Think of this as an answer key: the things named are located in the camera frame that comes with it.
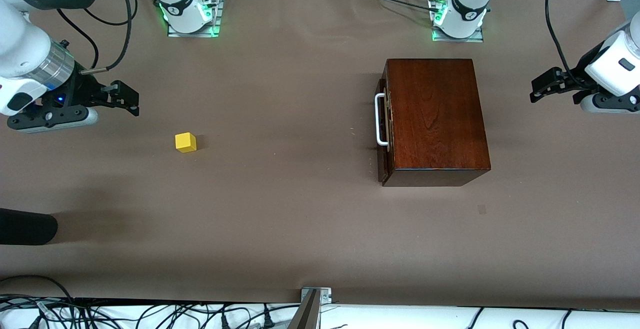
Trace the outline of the yellow wooden block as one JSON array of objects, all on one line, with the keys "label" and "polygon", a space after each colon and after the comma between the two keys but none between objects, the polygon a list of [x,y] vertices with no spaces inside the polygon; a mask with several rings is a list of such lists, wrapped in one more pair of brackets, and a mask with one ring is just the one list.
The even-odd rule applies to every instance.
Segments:
[{"label": "yellow wooden block", "polygon": [[181,153],[197,151],[197,138],[190,132],[176,134],[174,135],[174,147]]}]

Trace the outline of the wooden drawer with white handle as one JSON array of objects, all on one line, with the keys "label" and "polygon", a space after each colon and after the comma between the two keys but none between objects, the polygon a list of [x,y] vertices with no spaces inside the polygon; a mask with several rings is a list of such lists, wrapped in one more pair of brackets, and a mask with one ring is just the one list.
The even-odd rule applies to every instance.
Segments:
[{"label": "wooden drawer with white handle", "polygon": [[374,96],[378,181],[382,184],[386,183],[394,170],[393,107],[388,71],[387,66],[384,67]]}]

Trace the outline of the dark brown wooden cabinet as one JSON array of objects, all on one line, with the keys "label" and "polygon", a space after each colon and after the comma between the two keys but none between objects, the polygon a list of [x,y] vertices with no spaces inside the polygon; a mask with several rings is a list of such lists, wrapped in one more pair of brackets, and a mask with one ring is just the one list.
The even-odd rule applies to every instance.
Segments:
[{"label": "dark brown wooden cabinet", "polygon": [[389,58],[393,172],[384,187],[461,187],[492,168],[470,58]]}]

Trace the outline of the black cylinder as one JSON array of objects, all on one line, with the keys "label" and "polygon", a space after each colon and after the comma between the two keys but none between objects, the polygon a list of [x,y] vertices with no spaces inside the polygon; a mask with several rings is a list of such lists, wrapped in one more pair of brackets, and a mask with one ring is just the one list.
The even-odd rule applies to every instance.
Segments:
[{"label": "black cylinder", "polygon": [[0,245],[42,246],[53,240],[57,219],[48,213],[0,208]]}]

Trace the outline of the brown table cover mat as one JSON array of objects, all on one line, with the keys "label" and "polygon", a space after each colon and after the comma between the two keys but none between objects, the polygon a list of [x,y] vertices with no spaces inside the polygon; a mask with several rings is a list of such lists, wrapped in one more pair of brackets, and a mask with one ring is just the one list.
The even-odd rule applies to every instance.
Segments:
[{"label": "brown table cover mat", "polygon": [[[226,0],[219,37],[167,37],[139,0],[122,63],[138,117],[46,133],[0,118],[0,208],[53,214],[0,278],[76,297],[640,310],[640,114],[532,104],[559,59],[544,0],[491,0],[484,42],[434,42],[382,0]],[[382,187],[373,97],[390,58],[473,60],[491,171]],[[175,135],[198,149],[181,153]]]}]

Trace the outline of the white panel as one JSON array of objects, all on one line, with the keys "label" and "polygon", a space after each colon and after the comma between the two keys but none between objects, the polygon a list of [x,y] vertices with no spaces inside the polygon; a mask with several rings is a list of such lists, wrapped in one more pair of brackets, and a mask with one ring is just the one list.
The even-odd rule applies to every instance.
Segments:
[{"label": "white panel", "polygon": [[[0,329],[287,329],[296,304],[109,305],[0,297]],[[319,329],[640,329],[640,312],[327,304]]]}]

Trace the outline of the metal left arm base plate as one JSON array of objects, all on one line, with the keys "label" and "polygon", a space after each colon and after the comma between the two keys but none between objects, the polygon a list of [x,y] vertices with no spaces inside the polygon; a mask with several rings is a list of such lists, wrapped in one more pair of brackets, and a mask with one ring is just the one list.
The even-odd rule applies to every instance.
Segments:
[{"label": "metal left arm base plate", "polygon": [[432,40],[434,42],[452,42],[452,43],[482,43],[483,31],[482,28],[477,28],[472,35],[464,38],[455,38],[446,33],[437,26],[432,27]]}]

